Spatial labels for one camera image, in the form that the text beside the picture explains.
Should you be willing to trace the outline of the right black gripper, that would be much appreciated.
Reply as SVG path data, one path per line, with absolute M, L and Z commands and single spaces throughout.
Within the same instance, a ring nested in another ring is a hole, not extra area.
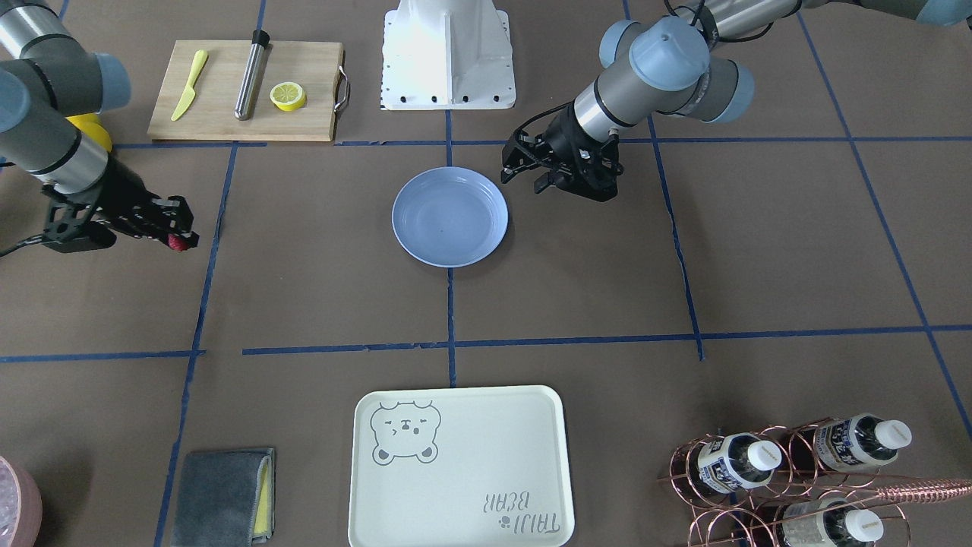
M 198 233 L 192 232 L 194 215 L 185 198 L 159 198 L 146 190 L 141 177 L 113 156 L 108 158 L 102 176 L 87 190 L 69 194 L 46 183 L 42 193 L 49 197 L 42 245 L 63 254 L 111 247 L 118 233 L 157 240 L 172 250 L 188 250 L 199 243 Z M 159 225 L 164 219 L 169 232 Z

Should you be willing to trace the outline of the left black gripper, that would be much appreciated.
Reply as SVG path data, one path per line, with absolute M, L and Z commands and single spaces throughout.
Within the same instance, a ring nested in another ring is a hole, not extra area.
M 533 169 L 543 169 L 532 184 L 535 194 L 555 187 L 587 200 L 605 202 L 618 194 L 620 131 L 609 128 L 599 140 L 587 135 L 574 107 L 563 103 L 533 115 L 515 128 L 501 150 L 501 184 Z

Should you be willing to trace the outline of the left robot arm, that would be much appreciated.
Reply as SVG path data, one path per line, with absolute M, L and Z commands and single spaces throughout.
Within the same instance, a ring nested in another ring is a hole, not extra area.
M 534 191 L 555 187 L 588 200 L 617 196 L 622 135 L 658 113 L 706 124 L 738 119 L 756 81 L 718 46 L 767 34 L 776 21 L 819 1 L 685 1 L 653 24 L 621 20 L 598 47 L 603 71 L 569 103 L 549 109 L 549 126 L 531 136 L 514 129 L 501 151 L 501 183 L 539 170 Z

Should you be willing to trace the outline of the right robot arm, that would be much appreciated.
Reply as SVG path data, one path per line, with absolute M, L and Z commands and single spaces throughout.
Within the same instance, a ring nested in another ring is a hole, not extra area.
M 198 245 L 181 196 L 161 198 L 140 176 L 72 124 L 73 115 L 124 107 L 131 80 L 108 53 L 88 52 L 44 1 L 4 1 L 2 156 L 37 178 L 49 199 L 44 228 L 14 250 L 44 245 L 60 253 L 111 247 L 118 235 L 176 251 Z

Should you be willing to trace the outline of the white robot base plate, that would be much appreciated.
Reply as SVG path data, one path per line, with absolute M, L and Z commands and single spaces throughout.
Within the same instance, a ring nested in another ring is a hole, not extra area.
M 514 107 L 510 18 L 492 1 L 400 1 L 383 31 L 382 110 Z

